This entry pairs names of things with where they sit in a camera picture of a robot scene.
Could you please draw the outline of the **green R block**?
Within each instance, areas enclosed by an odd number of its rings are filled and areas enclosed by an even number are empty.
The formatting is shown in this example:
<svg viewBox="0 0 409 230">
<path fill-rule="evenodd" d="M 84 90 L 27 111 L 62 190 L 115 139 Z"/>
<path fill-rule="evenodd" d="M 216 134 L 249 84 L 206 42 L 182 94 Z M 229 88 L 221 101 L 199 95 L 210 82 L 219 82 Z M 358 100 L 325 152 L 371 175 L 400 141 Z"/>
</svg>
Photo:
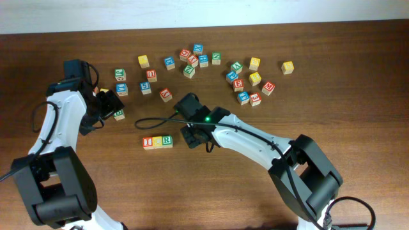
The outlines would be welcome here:
<svg viewBox="0 0 409 230">
<path fill-rule="evenodd" d="M 162 147 L 163 148 L 172 148 L 173 147 L 173 138 L 171 135 L 162 136 Z"/>
</svg>

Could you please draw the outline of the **yellow C block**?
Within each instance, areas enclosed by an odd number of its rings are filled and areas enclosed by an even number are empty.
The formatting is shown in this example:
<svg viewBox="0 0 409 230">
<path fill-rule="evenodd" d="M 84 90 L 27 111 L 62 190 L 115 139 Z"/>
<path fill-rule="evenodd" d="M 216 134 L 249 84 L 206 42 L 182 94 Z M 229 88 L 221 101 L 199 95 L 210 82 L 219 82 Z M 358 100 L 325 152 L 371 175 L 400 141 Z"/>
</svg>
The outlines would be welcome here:
<svg viewBox="0 0 409 230">
<path fill-rule="evenodd" d="M 152 141 L 153 141 L 153 147 L 155 149 L 163 148 L 162 136 L 152 137 Z"/>
</svg>

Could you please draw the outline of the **red I block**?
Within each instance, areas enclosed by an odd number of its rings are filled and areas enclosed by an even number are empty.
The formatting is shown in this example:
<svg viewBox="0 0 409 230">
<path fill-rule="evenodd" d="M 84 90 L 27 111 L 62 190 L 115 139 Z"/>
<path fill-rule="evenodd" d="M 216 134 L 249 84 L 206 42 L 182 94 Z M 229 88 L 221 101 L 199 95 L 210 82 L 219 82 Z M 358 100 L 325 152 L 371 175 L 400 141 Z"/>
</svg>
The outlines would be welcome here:
<svg viewBox="0 0 409 230">
<path fill-rule="evenodd" d="M 145 150 L 153 149 L 153 139 L 152 137 L 143 137 L 143 148 Z"/>
</svg>

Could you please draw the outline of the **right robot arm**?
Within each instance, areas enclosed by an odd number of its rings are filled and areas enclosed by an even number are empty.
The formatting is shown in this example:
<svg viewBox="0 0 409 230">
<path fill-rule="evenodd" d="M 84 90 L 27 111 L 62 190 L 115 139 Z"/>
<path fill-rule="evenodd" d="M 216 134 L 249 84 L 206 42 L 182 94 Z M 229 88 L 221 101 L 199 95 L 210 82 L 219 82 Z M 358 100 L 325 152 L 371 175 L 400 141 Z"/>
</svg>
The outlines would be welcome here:
<svg viewBox="0 0 409 230">
<path fill-rule="evenodd" d="M 320 147 L 310 137 L 295 140 L 254 128 L 228 110 L 178 109 L 188 121 L 189 145 L 202 142 L 234 150 L 268 171 L 284 203 L 306 229 L 328 229 L 323 211 L 336 198 L 343 179 Z"/>
</svg>

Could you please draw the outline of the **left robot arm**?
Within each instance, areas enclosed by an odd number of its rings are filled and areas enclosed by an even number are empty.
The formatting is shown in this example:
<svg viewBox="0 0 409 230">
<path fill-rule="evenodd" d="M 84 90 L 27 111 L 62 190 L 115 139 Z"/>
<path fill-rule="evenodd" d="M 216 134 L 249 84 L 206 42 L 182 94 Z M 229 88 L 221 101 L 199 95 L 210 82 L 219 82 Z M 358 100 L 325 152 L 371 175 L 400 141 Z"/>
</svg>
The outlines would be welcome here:
<svg viewBox="0 0 409 230">
<path fill-rule="evenodd" d="M 124 105 L 111 91 L 84 80 L 63 80 L 46 92 L 47 113 L 27 156 L 11 165 L 32 222 L 53 229 L 125 229 L 98 205 L 95 184 L 75 150 L 78 134 L 94 130 Z"/>
</svg>

